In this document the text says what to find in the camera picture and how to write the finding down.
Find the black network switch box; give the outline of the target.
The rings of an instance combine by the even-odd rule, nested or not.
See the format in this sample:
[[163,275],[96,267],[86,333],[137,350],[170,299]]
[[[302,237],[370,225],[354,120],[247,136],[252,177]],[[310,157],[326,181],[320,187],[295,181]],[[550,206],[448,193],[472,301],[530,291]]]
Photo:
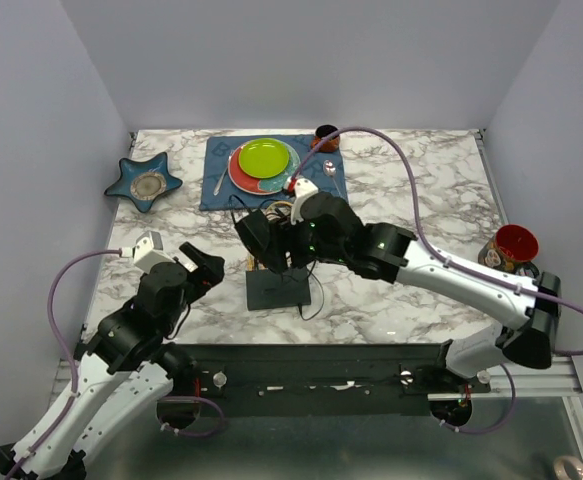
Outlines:
[[272,310],[311,304],[308,270],[292,269],[282,275],[270,270],[246,272],[248,311]]

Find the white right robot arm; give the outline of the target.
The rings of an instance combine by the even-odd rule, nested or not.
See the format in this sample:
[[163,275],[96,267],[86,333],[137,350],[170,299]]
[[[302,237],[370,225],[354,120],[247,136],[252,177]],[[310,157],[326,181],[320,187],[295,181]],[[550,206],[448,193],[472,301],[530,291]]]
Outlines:
[[443,295],[494,319],[494,324],[450,341],[431,379],[451,392],[467,378],[504,362],[546,370],[552,364],[560,309],[542,294],[547,284],[490,270],[440,250],[428,250],[413,232],[395,225],[363,223],[341,198],[317,193],[286,219],[269,222],[272,270],[314,261],[339,264],[370,280],[400,283]]

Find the black power adapter brick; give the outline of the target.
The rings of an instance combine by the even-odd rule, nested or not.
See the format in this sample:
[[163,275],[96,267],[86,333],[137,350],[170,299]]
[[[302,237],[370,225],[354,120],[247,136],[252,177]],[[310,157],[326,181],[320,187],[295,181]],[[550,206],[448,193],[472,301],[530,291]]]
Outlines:
[[234,225],[247,251],[265,265],[271,243],[270,224],[262,210],[252,210]]

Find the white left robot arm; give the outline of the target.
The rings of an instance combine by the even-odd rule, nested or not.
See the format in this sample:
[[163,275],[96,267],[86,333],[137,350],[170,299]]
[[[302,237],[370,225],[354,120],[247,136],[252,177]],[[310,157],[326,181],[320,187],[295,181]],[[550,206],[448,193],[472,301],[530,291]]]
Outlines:
[[115,250],[142,271],[136,294],[103,318],[71,379],[21,440],[0,447],[7,479],[83,479],[87,465],[150,403],[185,393],[194,362],[169,341],[181,315],[224,279],[225,261],[191,243],[187,263],[162,250],[147,232],[132,247]]

